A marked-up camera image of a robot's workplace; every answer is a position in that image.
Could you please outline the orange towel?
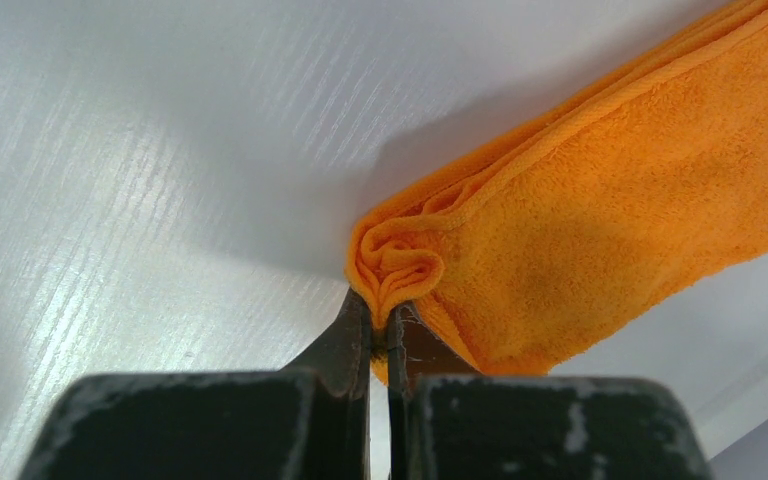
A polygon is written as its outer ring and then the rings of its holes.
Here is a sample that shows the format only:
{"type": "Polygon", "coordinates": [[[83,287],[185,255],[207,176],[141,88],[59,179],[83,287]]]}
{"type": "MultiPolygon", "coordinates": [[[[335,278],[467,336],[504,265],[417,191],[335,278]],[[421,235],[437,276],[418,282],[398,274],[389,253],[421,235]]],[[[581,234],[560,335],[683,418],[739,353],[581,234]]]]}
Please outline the orange towel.
{"type": "Polygon", "coordinates": [[[768,252],[768,1],[735,1],[391,197],[345,273],[485,374],[545,374],[768,252]]]}

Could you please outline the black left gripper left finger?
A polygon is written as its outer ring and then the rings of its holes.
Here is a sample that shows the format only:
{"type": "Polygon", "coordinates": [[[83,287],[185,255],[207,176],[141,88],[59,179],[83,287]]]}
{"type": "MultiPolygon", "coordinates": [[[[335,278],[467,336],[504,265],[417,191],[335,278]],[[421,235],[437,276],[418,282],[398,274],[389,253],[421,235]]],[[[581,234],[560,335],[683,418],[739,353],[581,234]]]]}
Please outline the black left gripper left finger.
{"type": "Polygon", "coordinates": [[[24,479],[366,479],[370,314],[349,292],[272,371],[119,373],[74,382],[24,479]]]}

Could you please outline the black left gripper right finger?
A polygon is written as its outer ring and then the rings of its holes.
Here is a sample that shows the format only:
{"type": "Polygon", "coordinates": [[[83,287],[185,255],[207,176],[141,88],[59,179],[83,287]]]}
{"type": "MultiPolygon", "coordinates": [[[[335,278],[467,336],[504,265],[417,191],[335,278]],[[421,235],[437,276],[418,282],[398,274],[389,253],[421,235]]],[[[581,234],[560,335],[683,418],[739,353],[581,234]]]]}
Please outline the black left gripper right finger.
{"type": "Polygon", "coordinates": [[[491,376],[411,303],[387,328],[394,479],[709,479],[682,404],[643,378],[491,376]]]}

